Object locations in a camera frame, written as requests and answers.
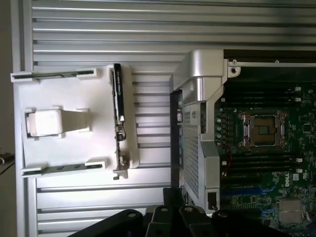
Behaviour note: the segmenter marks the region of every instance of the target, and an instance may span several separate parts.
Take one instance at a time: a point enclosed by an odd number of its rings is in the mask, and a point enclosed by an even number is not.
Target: cable
[[[13,166],[15,164],[15,162],[13,162],[11,165],[9,165],[7,168],[4,169],[4,171],[2,171],[0,173],[0,175],[3,175],[11,166]]]

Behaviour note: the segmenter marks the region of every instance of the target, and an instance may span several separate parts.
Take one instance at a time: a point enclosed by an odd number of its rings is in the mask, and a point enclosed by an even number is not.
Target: cpu socket
[[[287,113],[280,110],[274,113],[263,112],[249,111],[238,114],[238,118],[243,120],[243,140],[238,144],[239,147],[251,149],[286,145],[284,126]]]

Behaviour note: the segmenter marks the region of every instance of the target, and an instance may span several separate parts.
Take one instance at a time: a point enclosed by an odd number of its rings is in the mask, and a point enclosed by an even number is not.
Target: chipset heatsink
[[[259,147],[284,147],[285,119],[283,111],[248,111],[238,114],[243,121],[243,140],[239,147],[246,149]]]
[[[293,224],[302,222],[302,207],[299,199],[280,199],[278,204],[278,216],[281,224]]]

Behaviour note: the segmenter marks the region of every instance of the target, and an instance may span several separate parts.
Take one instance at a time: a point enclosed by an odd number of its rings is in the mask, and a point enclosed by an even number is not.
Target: green circuit board
[[[293,236],[316,215],[316,84],[232,84],[215,105],[221,209]]]

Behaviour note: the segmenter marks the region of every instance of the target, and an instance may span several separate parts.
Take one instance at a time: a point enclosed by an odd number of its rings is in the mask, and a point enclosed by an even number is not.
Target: ventilated metal panel
[[[168,80],[188,51],[214,47],[316,49],[314,1],[11,2],[15,71],[103,66],[113,62],[132,66],[141,163],[130,181],[119,184],[94,175],[27,183],[18,179],[19,226],[28,220],[28,227],[20,227],[20,236],[67,236],[98,218],[112,215],[113,210],[142,209],[162,202],[162,188],[170,182]],[[23,157],[18,136],[16,141],[20,169]],[[144,198],[141,203],[131,198],[126,205],[114,206],[111,202],[88,201],[96,193],[108,197],[114,190],[128,196],[140,192]],[[28,196],[27,202],[23,192]]]
[[[185,181],[198,198],[198,126],[190,123],[190,106],[183,113],[183,151]]]

